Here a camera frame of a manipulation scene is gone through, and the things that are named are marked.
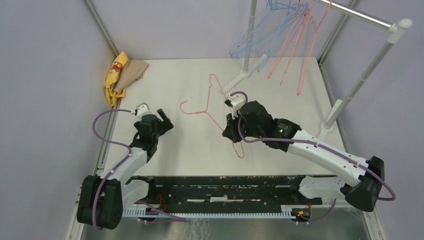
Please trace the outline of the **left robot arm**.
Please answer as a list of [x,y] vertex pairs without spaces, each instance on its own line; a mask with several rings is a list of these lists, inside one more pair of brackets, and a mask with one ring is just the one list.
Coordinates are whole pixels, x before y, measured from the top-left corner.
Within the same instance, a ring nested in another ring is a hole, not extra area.
[[76,219],[96,230],[115,229],[125,210],[137,201],[150,204],[158,191],[145,180],[133,179],[134,173],[146,165],[158,149],[159,138],[174,125],[164,110],[152,113],[146,103],[129,110],[138,121],[128,153],[111,169],[100,175],[88,175],[82,182]]

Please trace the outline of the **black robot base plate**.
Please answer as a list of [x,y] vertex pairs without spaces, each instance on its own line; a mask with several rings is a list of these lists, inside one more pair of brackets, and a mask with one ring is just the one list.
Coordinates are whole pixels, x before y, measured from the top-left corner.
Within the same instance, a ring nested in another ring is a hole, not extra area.
[[149,184],[141,200],[169,214],[277,213],[281,206],[322,205],[299,190],[300,176],[135,176]]

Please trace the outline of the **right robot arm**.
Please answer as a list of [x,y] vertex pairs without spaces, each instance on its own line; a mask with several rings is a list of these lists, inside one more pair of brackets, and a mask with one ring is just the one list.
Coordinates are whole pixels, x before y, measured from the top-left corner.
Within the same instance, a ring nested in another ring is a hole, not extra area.
[[339,150],[309,134],[298,124],[273,118],[258,101],[227,98],[230,109],[222,136],[234,143],[262,142],[271,149],[302,157],[330,171],[333,177],[304,176],[289,189],[289,199],[302,204],[307,199],[344,199],[351,206],[372,212],[385,183],[385,163]]

